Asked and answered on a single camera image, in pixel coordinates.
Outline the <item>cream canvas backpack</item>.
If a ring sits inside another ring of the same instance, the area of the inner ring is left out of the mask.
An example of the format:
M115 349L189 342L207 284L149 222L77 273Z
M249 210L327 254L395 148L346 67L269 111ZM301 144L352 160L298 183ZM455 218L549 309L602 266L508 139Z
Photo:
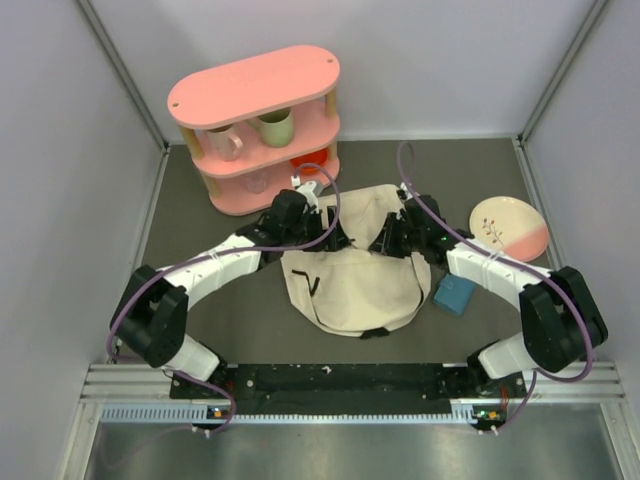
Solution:
M402 202L397 188L383 184L320 199L321 225L339 218L335 234L346 240L336 251L289 251L281 266L291 304L321 330L366 338L409 324L431 290L431 268L418 253L383 256L369 249L389 213Z

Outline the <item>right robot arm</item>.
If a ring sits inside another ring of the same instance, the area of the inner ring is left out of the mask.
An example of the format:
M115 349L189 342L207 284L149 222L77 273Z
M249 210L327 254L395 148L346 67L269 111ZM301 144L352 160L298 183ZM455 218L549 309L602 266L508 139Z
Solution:
M519 333L468 357L466 380L474 393L490 395L504 377L529 370L563 381L562 371L579 360L585 365L573 381L591 373L594 350L607 340L608 330L578 270L534 267L491 252L468 233L452 229L431 196L405 191L397 196L400 207L387 215L372 251L394 258L419 254L428 264L476 284L519 312Z

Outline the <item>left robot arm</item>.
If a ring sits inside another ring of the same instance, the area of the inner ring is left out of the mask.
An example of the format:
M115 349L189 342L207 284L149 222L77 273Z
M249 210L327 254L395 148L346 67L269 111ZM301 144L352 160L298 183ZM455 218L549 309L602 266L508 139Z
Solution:
M149 366L180 373L205 396L220 394L227 382L225 362L186 334L190 309L287 251L323 244L338 227L340 210L340 198L322 208L311 187L283 190L257 221L218 246L163 269L139 267L111 320L107 347L119 339Z

